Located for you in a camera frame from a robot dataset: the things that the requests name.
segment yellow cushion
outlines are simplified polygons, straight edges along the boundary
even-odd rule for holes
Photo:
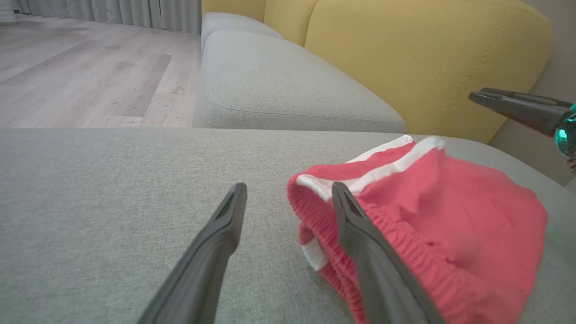
[[[264,21],[266,0],[202,0],[202,16],[208,12],[225,12]]]
[[[308,22],[318,0],[268,0],[264,23],[287,40],[304,46]]]
[[[551,46],[548,21],[516,0],[319,0],[305,43],[388,102],[409,133],[480,142],[505,118],[469,92],[527,92]]]

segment gray curtain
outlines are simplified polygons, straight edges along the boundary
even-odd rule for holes
[[[16,0],[23,13],[200,33],[201,0]]]

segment wall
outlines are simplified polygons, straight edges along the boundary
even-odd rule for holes
[[[554,29],[548,64],[531,93],[576,102],[576,0],[524,0],[546,16]],[[574,175],[554,140],[508,120],[490,145],[565,186]]]
[[[566,188],[576,194],[576,178],[572,179]]]

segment sofa seam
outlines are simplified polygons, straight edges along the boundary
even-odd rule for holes
[[[289,118],[315,118],[315,119],[326,119],[326,120],[331,120],[331,119],[337,119],[337,120],[354,120],[354,121],[358,121],[358,122],[374,122],[374,123],[383,123],[383,124],[390,124],[390,125],[396,125],[396,124],[401,124],[404,123],[403,121],[399,121],[399,122],[385,122],[385,121],[381,121],[381,120],[374,120],[374,119],[360,119],[360,118],[345,118],[345,117],[330,117],[330,116],[316,116],[316,115],[298,115],[298,114],[279,114],[277,112],[270,112],[270,111],[251,111],[251,110],[242,110],[242,109],[235,109],[235,108],[230,108],[230,107],[226,107],[226,106],[222,106],[219,103],[217,103],[216,101],[214,101],[211,97],[210,94],[206,93],[208,100],[210,102],[212,102],[213,104],[215,104],[218,108],[224,110],[230,110],[233,111],[235,113],[238,114],[251,114],[251,115],[275,115],[275,116],[285,116],[285,117],[289,117]]]
[[[452,113],[452,111],[454,110],[454,106],[456,105],[456,101],[461,96],[462,91],[470,83],[470,80],[473,79],[474,76],[476,76],[476,73],[478,72],[480,66],[482,65],[482,61],[487,56],[487,54],[491,51],[490,50],[491,47],[496,42],[496,39],[498,38],[500,31],[502,30],[502,27],[504,25],[504,20],[508,16],[509,9],[510,8],[508,6],[505,6],[505,10],[502,14],[501,19],[498,21],[496,27],[494,28],[494,30],[491,33],[492,35],[490,36],[490,41],[484,46],[484,48],[482,49],[482,52],[480,53],[480,56],[478,57],[478,59],[476,60],[476,62],[474,64],[474,66],[472,67],[469,74],[464,79],[464,82],[462,82],[460,84],[460,86],[458,87],[458,91],[452,96],[452,99],[450,100],[450,103],[447,106],[446,112],[444,113],[445,117]]]
[[[213,56],[208,58],[208,62],[206,62],[206,74],[205,74],[205,78],[206,78],[206,97],[208,98],[208,101],[211,102],[212,104],[214,104],[215,106],[217,106],[218,108],[222,109],[226,109],[226,110],[230,110],[232,112],[236,112],[239,114],[252,114],[252,115],[276,115],[276,116],[285,116],[288,118],[312,118],[312,119],[324,119],[324,120],[354,120],[357,122],[374,122],[374,123],[380,123],[380,124],[385,124],[385,125],[404,125],[404,121],[402,120],[402,116],[400,116],[400,114],[398,114],[398,112],[396,110],[394,110],[394,108],[392,106],[390,106],[388,103],[386,103],[385,101],[383,101],[382,98],[378,97],[380,100],[382,100],[384,103],[388,104],[388,106],[394,110],[395,113],[398,114],[398,116],[400,117],[400,121],[398,122],[386,122],[386,121],[381,121],[381,120],[373,120],[373,119],[360,119],[360,118],[344,118],[344,117],[330,117],[330,116],[315,116],[315,115],[297,115],[297,114],[279,114],[277,112],[271,112],[271,111],[262,111],[262,112],[257,112],[257,111],[250,111],[250,110],[241,110],[241,109],[235,109],[232,107],[227,107],[227,106],[223,106],[221,104],[219,104],[218,102],[216,102],[212,96],[210,95],[210,78],[209,78],[209,73],[207,72],[208,68],[211,66],[212,61],[214,60]],[[215,119],[212,120],[211,126],[213,127],[215,124]]]
[[[502,2],[495,2],[495,1],[485,1],[485,0],[469,0],[469,2],[481,3],[481,4],[483,4],[483,5],[490,4],[490,5],[495,5],[495,6],[502,6],[502,7],[506,8],[506,9],[518,10],[518,11],[522,11],[522,12],[525,12],[525,13],[533,14],[533,13],[534,13],[533,11],[531,11],[531,10],[528,9],[528,8],[526,8],[526,6],[528,6],[528,7],[532,8],[534,11],[536,11],[536,13],[539,14],[539,15],[537,15],[537,16],[539,16],[539,19],[541,19],[541,20],[543,20],[543,21],[546,21],[546,22],[549,22],[548,19],[546,18],[546,16],[544,16],[539,10],[537,10],[536,8],[534,8],[533,6],[529,5],[528,3],[526,3],[526,2],[524,2],[524,1],[522,1],[522,0],[520,0],[520,3],[522,4],[522,5],[520,5],[520,6],[518,6],[518,5],[514,6],[514,5],[511,5],[510,3],[502,3]]]
[[[312,11],[310,12],[310,16],[308,17],[308,23],[306,24],[306,34],[304,34],[304,42],[302,43],[302,47],[306,48],[306,39],[308,39],[308,29],[310,29],[310,21],[312,20],[312,16],[314,15],[314,10],[316,10],[316,6],[318,5],[318,1],[316,0],[316,3],[314,3],[314,8],[312,8]]]

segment sofa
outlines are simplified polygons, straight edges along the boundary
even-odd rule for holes
[[[231,129],[0,130],[0,312],[5,323],[134,323],[230,186],[248,200],[216,323],[353,323],[306,261],[286,183],[398,134]],[[420,141],[422,136],[413,136]],[[574,194],[515,158],[448,138],[548,211],[521,323],[576,318]]]
[[[488,142],[505,118],[469,92],[527,92],[552,44],[548,21],[519,0],[203,0],[202,10],[201,128],[406,128]]]

